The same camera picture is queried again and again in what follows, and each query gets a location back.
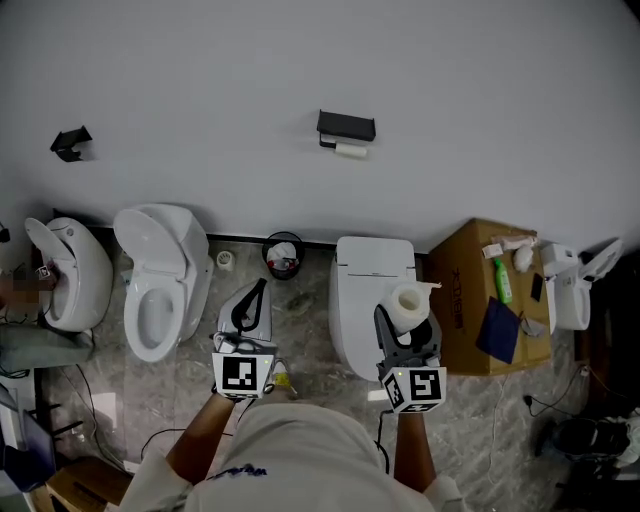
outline gray cloth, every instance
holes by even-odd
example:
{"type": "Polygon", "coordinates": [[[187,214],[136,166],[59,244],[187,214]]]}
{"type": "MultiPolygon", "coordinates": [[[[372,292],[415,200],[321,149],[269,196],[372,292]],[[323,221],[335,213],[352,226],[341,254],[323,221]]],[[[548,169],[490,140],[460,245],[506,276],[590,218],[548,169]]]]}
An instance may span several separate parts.
{"type": "Polygon", "coordinates": [[[0,366],[8,373],[84,363],[92,352],[84,333],[66,337],[37,325],[0,325],[0,366]]]}

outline forearm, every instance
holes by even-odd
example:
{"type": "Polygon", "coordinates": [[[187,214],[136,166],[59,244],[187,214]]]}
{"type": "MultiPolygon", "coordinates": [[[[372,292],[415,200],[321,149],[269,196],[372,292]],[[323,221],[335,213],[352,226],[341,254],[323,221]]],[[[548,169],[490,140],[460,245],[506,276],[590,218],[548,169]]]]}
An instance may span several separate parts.
{"type": "Polygon", "coordinates": [[[398,417],[393,477],[418,492],[424,492],[436,479],[422,414],[401,413],[398,417]]]}
{"type": "Polygon", "coordinates": [[[193,485],[207,476],[234,405],[223,396],[211,395],[167,455],[171,468],[193,485]]]}

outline toilet paper holder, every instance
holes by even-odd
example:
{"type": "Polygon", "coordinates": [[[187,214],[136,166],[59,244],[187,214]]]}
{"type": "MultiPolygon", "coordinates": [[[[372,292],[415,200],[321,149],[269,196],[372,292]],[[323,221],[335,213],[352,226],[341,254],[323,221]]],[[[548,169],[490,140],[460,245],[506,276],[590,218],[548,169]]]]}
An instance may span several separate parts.
{"type": "Polygon", "coordinates": [[[327,142],[322,139],[322,136],[327,135],[364,142],[371,142],[376,138],[375,119],[334,114],[332,112],[323,112],[322,110],[318,115],[317,130],[319,133],[318,142],[321,147],[333,149],[336,153],[355,158],[365,157],[367,148],[340,142],[327,142]]]}
{"type": "Polygon", "coordinates": [[[77,130],[70,132],[60,132],[56,140],[51,144],[51,151],[60,157],[64,162],[79,162],[82,160],[80,151],[74,151],[73,146],[81,142],[93,140],[84,125],[77,130]]]}

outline cable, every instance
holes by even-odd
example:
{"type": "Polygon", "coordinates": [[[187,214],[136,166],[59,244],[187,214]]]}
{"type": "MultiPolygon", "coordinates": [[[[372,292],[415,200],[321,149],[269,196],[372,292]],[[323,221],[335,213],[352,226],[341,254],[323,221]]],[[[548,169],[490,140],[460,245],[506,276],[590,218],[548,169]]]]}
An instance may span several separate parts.
{"type": "Polygon", "coordinates": [[[240,417],[238,418],[238,421],[236,422],[236,426],[240,425],[240,420],[242,419],[242,417],[244,416],[244,413],[247,412],[249,410],[249,407],[251,407],[253,405],[253,403],[256,401],[255,398],[251,399],[251,402],[249,402],[249,405],[247,405],[246,409],[244,411],[242,411],[242,414],[240,414],[240,417]]]}
{"type": "Polygon", "coordinates": [[[384,464],[385,464],[385,472],[387,473],[387,475],[389,474],[389,454],[387,453],[387,450],[384,449],[384,447],[382,446],[381,440],[382,440],[382,419],[384,418],[385,414],[391,414],[393,413],[393,411],[391,409],[387,410],[387,411],[382,411],[380,413],[380,422],[378,423],[378,439],[377,441],[374,441],[376,444],[376,447],[378,448],[378,450],[380,450],[380,452],[382,453],[382,455],[384,456],[384,464]]]}
{"type": "Polygon", "coordinates": [[[112,466],[114,466],[115,468],[118,469],[118,471],[128,475],[129,473],[127,473],[124,470],[124,465],[122,464],[122,462],[120,462],[117,459],[115,459],[115,461],[114,461],[110,457],[107,457],[107,455],[105,455],[104,451],[102,450],[102,446],[100,445],[100,440],[98,438],[98,420],[96,418],[96,407],[95,407],[95,405],[93,403],[93,396],[91,394],[91,387],[89,386],[89,381],[87,380],[87,377],[85,376],[84,372],[82,371],[82,368],[80,368],[79,364],[76,364],[76,368],[78,368],[78,371],[80,372],[80,375],[82,375],[82,379],[84,380],[84,383],[87,385],[87,392],[89,393],[89,400],[91,401],[91,416],[93,417],[93,421],[96,424],[95,430],[93,432],[93,438],[96,441],[96,445],[98,447],[98,451],[105,458],[105,460],[110,462],[112,466]]]}
{"type": "Polygon", "coordinates": [[[564,390],[564,393],[562,393],[562,396],[560,398],[558,398],[552,404],[544,404],[545,405],[544,409],[542,409],[541,411],[538,411],[536,414],[533,414],[531,412],[531,405],[530,405],[529,401],[527,400],[527,398],[530,398],[531,400],[535,400],[538,403],[542,403],[542,402],[540,402],[540,400],[538,400],[537,398],[533,398],[531,395],[525,395],[524,396],[524,403],[527,404],[527,406],[529,407],[529,414],[531,414],[531,416],[533,418],[536,418],[536,417],[540,416],[542,413],[544,413],[545,411],[547,411],[549,409],[554,409],[554,410],[563,412],[565,414],[568,414],[565,411],[561,411],[560,409],[556,409],[556,405],[558,405],[560,402],[562,402],[562,399],[565,396],[567,396],[567,393],[571,389],[571,385],[573,384],[573,381],[576,380],[576,377],[578,376],[578,373],[580,373],[580,370],[582,370],[583,367],[584,367],[584,365],[578,366],[578,368],[576,368],[576,371],[573,373],[573,376],[571,377],[571,380],[569,381],[569,384],[567,385],[567,389],[564,390]]]}
{"type": "Polygon", "coordinates": [[[489,478],[489,482],[491,482],[493,485],[496,485],[496,483],[491,480],[491,467],[493,466],[493,445],[496,442],[496,420],[498,417],[498,406],[500,405],[502,397],[504,396],[504,387],[506,386],[509,377],[511,377],[511,374],[507,375],[502,381],[502,386],[500,387],[500,396],[498,397],[498,401],[493,408],[493,430],[491,434],[491,448],[489,449],[489,469],[487,469],[487,477],[489,478]]]}
{"type": "Polygon", "coordinates": [[[165,432],[184,432],[185,430],[187,430],[187,429],[186,428],[165,428],[164,430],[159,430],[155,434],[152,434],[151,437],[149,439],[147,439],[147,442],[144,443],[144,446],[140,450],[140,460],[142,461],[142,458],[144,456],[144,449],[149,445],[149,443],[151,442],[151,440],[154,437],[156,437],[157,435],[160,435],[160,434],[164,434],[165,432]]]}
{"type": "Polygon", "coordinates": [[[5,370],[2,365],[0,365],[0,375],[2,377],[6,377],[7,379],[24,379],[29,376],[30,370],[16,370],[13,372],[8,372],[5,370]]]}
{"type": "Polygon", "coordinates": [[[563,411],[562,409],[558,409],[557,407],[554,407],[553,405],[546,404],[546,403],[544,403],[544,402],[542,402],[542,401],[538,400],[537,398],[534,398],[534,397],[532,397],[530,395],[527,395],[527,396],[524,397],[524,403],[527,404],[527,406],[529,407],[529,414],[531,415],[532,418],[535,418],[536,416],[540,416],[540,414],[542,414],[547,409],[553,409],[554,411],[561,412],[562,414],[566,414],[567,416],[571,416],[572,418],[576,417],[575,414],[571,414],[570,412],[563,411]],[[537,414],[533,414],[533,412],[531,411],[531,406],[533,405],[533,402],[537,402],[540,405],[544,405],[545,408],[542,409],[542,411],[538,412],[537,414]]]}
{"type": "Polygon", "coordinates": [[[589,371],[591,372],[591,375],[593,375],[593,376],[596,378],[596,380],[600,383],[600,385],[601,385],[604,389],[606,389],[609,393],[612,393],[612,394],[614,394],[614,395],[617,395],[617,396],[619,396],[619,397],[622,397],[622,398],[624,398],[624,399],[626,399],[626,400],[629,400],[630,402],[635,402],[635,400],[633,400],[633,399],[629,398],[628,396],[623,395],[623,394],[621,394],[621,393],[616,393],[615,391],[612,391],[611,389],[609,389],[609,388],[607,387],[607,385],[606,385],[604,382],[602,382],[602,380],[600,380],[600,377],[598,377],[598,376],[596,375],[596,372],[594,372],[594,371],[591,369],[591,367],[590,367],[590,366],[587,366],[587,370],[589,370],[589,371]]]}
{"type": "MultiPolygon", "coordinates": [[[[246,409],[244,411],[242,411],[242,414],[240,414],[240,417],[238,418],[238,421],[236,423],[236,425],[238,425],[240,423],[240,420],[242,419],[242,417],[244,416],[244,413],[247,412],[247,410],[249,409],[249,407],[251,407],[253,405],[253,402],[255,402],[256,399],[253,398],[251,400],[251,402],[249,402],[249,405],[247,405],[246,409]]],[[[184,432],[185,430],[187,430],[186,428],[165,428],[164,430],[159,430],[158,432],[156,432],[155,434],[151,434],[151,437],[149,439],[147,439],[147,442],[144,443],[144,446],[142,447],[142,449],[140,450],[140,460],[142,460],[143,456],[144,456],[144,449],[149,446],[149,443],[151,442],[151,440],[156,437],[159,434],[163,434],[165,432],[184,432]]],[[[223,436],[229,436],[229,437],[233,437],[233,434],[227,434],[226,432],[222,433],[223,436]]]]}

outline white cloth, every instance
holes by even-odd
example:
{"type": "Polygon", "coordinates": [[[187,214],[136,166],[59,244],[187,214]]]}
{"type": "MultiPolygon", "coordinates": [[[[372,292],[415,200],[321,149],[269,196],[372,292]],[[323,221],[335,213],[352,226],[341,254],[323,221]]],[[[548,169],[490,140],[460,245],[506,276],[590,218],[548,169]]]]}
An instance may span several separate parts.
{"type": "Polygon", "coordinates": [[[221,470],[195,487],[150,451],[120,510],[465,510],[451,478],[439,477],[425,495],[384,473],[373,441],[355,420],[313,405],[272,404],[247,411],[221,470]]]}

